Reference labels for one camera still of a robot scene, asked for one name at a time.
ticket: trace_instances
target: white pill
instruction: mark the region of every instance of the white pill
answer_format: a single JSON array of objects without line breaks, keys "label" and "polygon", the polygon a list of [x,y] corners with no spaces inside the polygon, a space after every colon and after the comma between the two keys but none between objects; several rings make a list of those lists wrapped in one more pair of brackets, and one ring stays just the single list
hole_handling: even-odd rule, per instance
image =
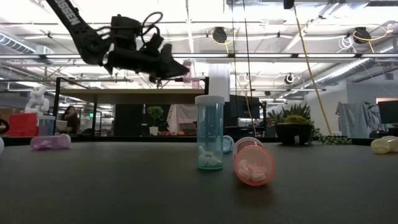
[{"label": "white pill", "polygon": [[267,179],[266,174],[261,173],[261,174],[254,174],[254,176],[251,178],[253,182],[260,182]]},{"label": "white pill", "polygon": [[255,166],[255,167],[253,168],[253,172],[254,172],[255,174],[266,174],[267,171],[268,171],[267,168],[261,167],[261,166]]},{"label": "white pill", "polygon": [[207,162],[209,163],[209,165],[215,166],[217,165],[218,159],[215,156],[211,156],[207,159]]},{"label": "white pill", "polygon": [[239,175],[240,175],[241,177],[243,177],[243,179],[245,179],[245,180],[250,180],[249,174],[246,173],[243,169],[239,169],[238,172],[239,172]]},{"label": "white pill", "polygon": [[255,169],[255,166],[253,164],[251,164],[250,162],[248,162],[247,167],[251,170]]},{"label": "white pill", "polygon": [[200,155],[198,158],[198,165],[199,166],[204,166],[207,163],[207,158],[203,155]]},{"label": "white pill", "polygon": [[204,155],[206,152],[202,146],[199,146],[199,151],[200,151],[200,154],[202,154],[202,155]]},{"label": "white pill", "polygon": [[239,168],[246,169],[247,164],[248,164],[248,161],[245,160],[245,159],[242,159],[242,160],[239,162],[238,166],[239,166]]},{"label": "white pill", "polygon": [[204,152],[203,155],[211,157],[211,156],[213,156],[213,153],[212,152]]}]

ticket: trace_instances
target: red container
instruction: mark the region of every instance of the red container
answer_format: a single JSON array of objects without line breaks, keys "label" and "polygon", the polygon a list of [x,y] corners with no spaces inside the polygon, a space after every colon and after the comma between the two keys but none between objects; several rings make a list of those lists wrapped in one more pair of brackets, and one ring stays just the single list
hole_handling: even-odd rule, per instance
[{"label": "red container", "polygon": [[10,130],[6,134],[10,137],[36,136],[39,130],[36,113],[10,115],[9,124]]}]

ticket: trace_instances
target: ceiling light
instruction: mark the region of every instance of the ceiling light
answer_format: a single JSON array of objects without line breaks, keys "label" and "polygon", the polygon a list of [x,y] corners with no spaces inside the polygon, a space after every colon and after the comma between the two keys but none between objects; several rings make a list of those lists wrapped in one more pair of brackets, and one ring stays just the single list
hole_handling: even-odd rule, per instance
[{"label": "ceiling light", "polygon": [[292,90],[292,91],[294,91],[294,92],[298,92],[298,91],[315,91],[315,89],[299,89],[299,90]]},{"label": "ceiling light", "polygon": [[384,50],[380,51],[380,53],[384,53],[384,52],[390,51],[392,49],[394,49],[394,47],[389,47],[387,49],[384,49]]},{"label": "ceiling light", "polygon": [[75,54],[75,55],[46,55],[47,58],[49,59],[81,59],[80,55]]},{"label": "ceiling light", "polygon": [[43,86],[43,85],[41,85],[41,84],[39,84],[39,83],[36,83],[36,82],[16,82],[16,83],[18,83],[18,84],[20,84],[20,85],[24,85],[24,86],[30,86],[30,87],[40,87],[40,86]]},{"label": "ceiling light", "polygon": [[76,100],[76,101],[81,101],[81,102],[83,102],[83,100],[78,99],[78,98],[75,98],[75,97],[70,97],[70,96],[68,96],[68,98],[71,99],[71,100]]},{"label": "ceiling light", "polygon": [[23,92],[23,91],[33,91],[33,89],[14,89],[14,90],[7,90],[7,91]]},{"label": "ceiling light", "polygon": [[[322,57],[349,58],[349,57],[354,57],[355,54],[307,54],[307,56],[311,58],[322,58]],[[305,57],[305,54],[299,54],[298,57]]]},{"label": "ceiling light", "polygon": [[0,55],[0,59],[40,59],[38,55]]},{"label": "ceiling light", "polygon": [[228,54],[173,54],[173,58],[227,58]]},{"label": "ceiling light", "polygon": [[286,99],[260,98],[259,101],[287,101]]},{"label": "ceiling light", "polygon": [[289,58],[292,54],[235,54],[237,58]]},{"label": "ceiling light", "polygon": [[47,38],[47,35],[36,35],[36,36],[31,36],[31,37],[25,37],[25,40],[37,40],[37,39],[45,39]]},{"label": "ceiling light", "polygon": [[288,89],[256,88],[255,91],[290,91]]},{"label": "ceiling light", "polygon": [[110,105],[103,105],[103,106],[99,106],[100,108],[104,108],[104,109],[112,109],[113,107]]},{"label": "ceiling light", "polygon": [[284,104],[287,104],[287,102],[285,102],[285,103],[267,103],[267,105],[284,105]]},{"label": "ceiling light", "polygon": [[364,58],[396,58],[398,54],[362,54]]}]

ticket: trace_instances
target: cable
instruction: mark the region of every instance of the cable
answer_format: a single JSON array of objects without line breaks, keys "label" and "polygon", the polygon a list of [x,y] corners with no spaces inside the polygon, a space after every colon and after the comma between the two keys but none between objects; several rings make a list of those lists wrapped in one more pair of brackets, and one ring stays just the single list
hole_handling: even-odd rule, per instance
[{"label": "cable", "polygon": [[357,38],[358,40],[363,40],[363,41],[374,41],[374,40],[379,40],[379,39],[385,37],[385,36],[388,34],[388,32],[389,32],[389,30],[387,29],[387,30],[386,30],[386,33],[385,33],[384,35],[382,35],[381,37],[375,38],[375,39],[364,39],[364,38],[357,37],[357,36],[355,36],[355,33],[357,33],[356,31],[353,33],[353,36],[354,36],[355,38]]},{"label": "cable", "polygon": [[342,50],[348,50],[350,49],[354,44],[354,40],[352,37],[342,37],[340,41],[338,42],[338,46],[341,48],[341,50],[337,51],[336,53],[340,53]]},{"label": "cable", "polygon": [[[158,14],[159,18],[157,18],[157,20],[155,20],[155,22],[149,24],[149,25],[145,25],[145,23],[148,21],[149,18],[151,18],[152,16]],[[144,35],[146,35],[151,29],[155,28],[156,29],[156,33],[160,35],[160,29],[156,26],[156,24],[158,24],[161,20],[163,19],[163,13],[162,12],[153,12],[151,14],[149,14],[144,21],[142,22],[141,28],[140,28],[140,32],[139,35],[141,36],[141,40],[142,43],[145,45],[146,42],[144,40]]]},{"label": "cable", "polygon": [[300,40],[301,40],[301,43],[303,45],[303,50],[304,50],[304,54],[305,54],[305,61],[307,62],[308,72],[309,72],[309,74],[311,76],[312,85],[313,85],[313,87],[315,89],[315,93],[317,94],[319,105],[321,107],[322,114],[323,114],[323,117],[324,117],[325,122],[326,122],[326,126],[328,127],[329,135],[331,136],[331,129],[330,129],[329,121],[328,121],[328,118],[326,117],[325,110],[323,109],[322,100],[321,100],[321,96],[319,95],[319,92],[318,92],[317,83],[315,83],[315,80],[314,80],[313,75],[312,75],[311,67],[310,67],[310,62],[308,61],[308,55],[307,55],[307,51],[305,50],[305,44],[304,44],[304,40],[303,40],[303,35],[301,33],[301,27],[300,27],[300,23],[299,23],[299,18],[297,17],[297,11],[296,11],[296,5],[295,4],[293,5],[293,8],[294,8],[294,15],[295,15],[296,21],[297,21],[298,33],[300,34]]},{"label": "cable", "polygon": [[[369,41],[369,46],[371,47],[372,53],[374,53],[374,50],[373,50],[373,47],[372,47],[372,43],[371,43],[370,41]],[[365,69],[365,71],[369,74],[369,76],[373,78],[372,74],[367,70],[367,68],[365,67],[365,65],[363,65],[363,63],[361,63],[361,65],[363,66],[363,68]],[[387,75],[384,73],[384,69],[383,69],[383,68],[381,68],[381,71],[382,71],[382,73],[384,74],[384,76],[386,77]],[[396,97],[395,94],[393,94],[393,93],[391,93],[390,91],[388,91],[382,84],[378,84],[378,85],[379,85],[383,90],[385,90],[388,94],[390,94],[390,95],[393,96],[393,97]]]},{"label": "cable", "polygon": [[[234,30],[234,1],[231,1],[231,3],[232,3],[232,5],[231,5],[231,8],[232,8],[232,30]],[[235,53],[235,34],[234,34],[234,36],[233,36],[233,50],[234,50],[234,53]],[[233,68],[233,70],[234,70],[234,74],[235,74],[235,95],[236,95],[236,97],[235,97],[235,99],[237,99],[237,95],[238,94],[236,94],[237,93],[237,88],[236,88],[236,82],[238,82],[239,83],[239,86],[241,87],[241,88],[243,88],[242,87],[242,85],[241,85],[241,83],[239,82],[239,80],[238,80],[238,78],[237,78],[237,75],[236,75],[236,57],[234,57],[234,64],[235,64],[235,66],[232,66],[232,68]],[[253,125],[254,123],[253,123],[253,117],[251,116],[251,111],[250,111],[250,107],[249,107],[249,100],[248,100],[248,95],[246,94],[246,92],[244,91],[243,92],[244,93],[244,98],[246,99],[246,106],[248,107],[248,111],[249,111],[249,116],[250,116],[250,120],[251,120],[251,123],[252,123],[252,127],[253,127],[253,131],[254,131],[254,137],[256,137],[256,135],[257,135],[257,132],[256,132],[256,127]]]},{"label": "cable", "polygon": [[374,53],[373,47],[372,47],[372,43],[369,41],[369,46],[371,47],[372,52]]},{"label": "cable", "polygon": [[[245,7],[245,4],[244,4],[244,0],[243,0],[243,14],[244,14],[244,28],[245,28],[245,31],[246,31],[246,38],[248,38],[248,22],[246,21],[246,7]],[[254,107],[253,107],[253,91],[251,89],[249,40],[246,41],[246,49],[248,50],[248,72],[249,72],[249,86],[250,86],[250,102],[251,102],[251,108],[254,109]],[[250,114],[251,125],[252,125],[253,130],[254,130],[254,137],[256,137],[257,136],[256,128],[254,127],[253,117],[251,116],[251,113],[250,113],[249,102],[247,100],[247,97],[246,97],[246,103],[248,104],[248,111],[249,111],[249,114]]]},{"label": "cable", "polygon": [[227,46],[227,45],[230,44],[232,41],[234,41],[236,32],[234,31],[233,38],[232,38],[232,40],[230,40],[228,43],[219,43],[219,42],[217,42],[217,41],[213,38],[213,33],[214,33],[214,31],[212,30],[212,31],[210,32],[210,37],[211,37],[211,39],[213,40],[213,42],[216,43],[216,44],[225,45],[226,53],[229,54],[228,46]]}]

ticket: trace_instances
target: table surface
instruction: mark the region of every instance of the table surface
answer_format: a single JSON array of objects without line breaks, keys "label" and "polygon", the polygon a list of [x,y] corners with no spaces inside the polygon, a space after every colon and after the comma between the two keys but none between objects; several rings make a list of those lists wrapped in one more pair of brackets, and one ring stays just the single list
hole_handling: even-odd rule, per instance
[{"label": "table surface", "polygon": [[196,168],[194,143],[86,142],[0,155],[0,223],[395,223],[398,154],[283,147],[262,187]]}]

